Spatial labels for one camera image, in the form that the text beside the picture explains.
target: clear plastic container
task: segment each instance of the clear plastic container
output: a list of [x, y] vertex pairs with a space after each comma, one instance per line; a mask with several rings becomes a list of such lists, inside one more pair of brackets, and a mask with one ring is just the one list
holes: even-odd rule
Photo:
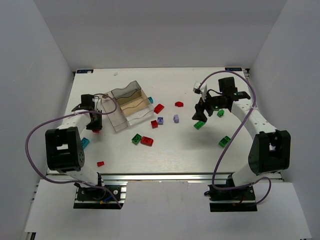
[[[137, 81], [131, 82], [125, 88], [116, 88], [107, 94], [115, 99], [118, 106], [115, 112], [108, 115], [116, 132], [154, 115], [154, 107]], [[106, 112], [110, 112], [115, 108], [115, 104], [111, 99], [105, 98], [102, 100], [102, 107]]]

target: red lego brick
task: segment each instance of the red lego brick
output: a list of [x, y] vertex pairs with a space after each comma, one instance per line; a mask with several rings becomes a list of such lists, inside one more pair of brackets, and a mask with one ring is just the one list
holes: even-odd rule
[[151, 126], [152, 126], [153, 129], [157, 128], [158, 127], [157, 120], [151, 121]]
[[152, 144], [154, 143], [154, 140], [152, 138], [150, 138], [150, 137], [143, 136], [141, 138], [140, 143], [151, 147]]
[[160, 113], [162, 109], [164, 109], [165, 106], [163, 106], [162, 104], [158, 104], [155, 108], [154, 108], [154, 112], [156, 114]]
[[180, 108], [184, 106], [184, 103], [182, 101], [177, 101], [174, 105]]
[[101, 166], [105, 165], [105, 162], [104, 161], [98, 161], [96, 164], [97, 164], [98, 167], [101, 167]]

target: white tabletop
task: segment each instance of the white tabletop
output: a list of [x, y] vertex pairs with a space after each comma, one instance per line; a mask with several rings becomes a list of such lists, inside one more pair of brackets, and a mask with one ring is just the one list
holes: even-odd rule
[[[240, 121], [227, 109], [223, 117], [216, 114], [208, 118], [199, 130], [193, 125], [195, 104], [200, 95], [193, 92], [195, 82], [201, 82], [207, 75], [224, 70], [212, 68], [132, 68], [94, 69], [93, 73], [75, 75], [66, 114], [80, 103], [82, 94], [105, 93], [115, 88], [124, 88], [137, 81], [145, 94], [153, 98], [153, 106], [164, 105], [159, 114], [137, 125], [115, 132], [107, 116], [102, 117], [102, 131], [99, 134], [84, 130], [81, 137], [90, 140], [85, 148], [85, 161], [97, 172], [110, 174], [142, 173], [209, 173], [212, 172], [223, 150], [218, 145], [225, 137], [231, 137]], [[231, 73], [220, 73], [206, 82], [208, 89], [219, 90], [218, 79], [234, 77], [239, 91], [248, 91], [248, 86]], [[181, 101], [184, 107], [176, 107]], [[179, 123], [174, 123], [175, 114]], [[152, 129], [150, 121], [164, 118], [164, 124]], [[153, 146], [131, 139], [135, 134], [154, 140]], [[235, 172], [248, 162], [252, 139], [246, 129], [242, 129], [227, 151], [220, 167], [220, 173]], [[104, 166], [97, 167], [97, 162]]]

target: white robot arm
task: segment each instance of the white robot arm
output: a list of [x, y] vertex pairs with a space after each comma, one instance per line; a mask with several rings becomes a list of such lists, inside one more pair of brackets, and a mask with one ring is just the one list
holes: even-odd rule
[[[197, 82], [193, 88], [195, 93], [201, 94], [195, 105], [193, 120], [206, 122], [204, 110], [210, 117], [214, 111], [229, 109], [242, 122], [252, 108], [250, 96], [245, 91], [238, 92], [233, 77], [219, 79], [221, 94], [218, 96], [211, 96], [206, 84], [200, 89], [199, 86], [200, 83]], [[286, 130], [277, 130], [256, 108], [252, 110], [244, 127], [250, 133], [253, 144], [248, 163], [231, 175], [231, 185], [234, 187], [254, 183], [266, 174], [289, 167], [291, 137]]]
[[[77, 115], [85, 110], [101, 112], [101, 100], [90, 94], [82, 95], [81, 104], [72, 110], [76, 115], [67, 118], [58, 128], [46, 131], [47, 164], [50, 170], [67, 174], [93, 186], [103, 186], [101, 176], [85, 163], [80, 139], [80, 133], [85, 128], [93, 132], [102, 129], [102, 116], [94, 113]], [[81, 184], [81, 187], [88, 188], [84, 184]]]

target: white wall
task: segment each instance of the white wall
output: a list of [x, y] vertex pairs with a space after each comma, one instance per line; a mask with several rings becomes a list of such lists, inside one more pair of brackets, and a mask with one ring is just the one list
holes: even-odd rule
[[291, 134], [292, 181], [320, 239], [320, 1], [288, 0], [250, 71], [262, 113]]
[[[33, 0], [0, 1], [0, 238], [21, 238], [39, 178], [24, 143], [36, 125], [65, 111], [72, 72]], [[45, 169], [45, 129], [31, 154]]]
[[34, 0], [72, 70], [251, 67], [286, 0]]

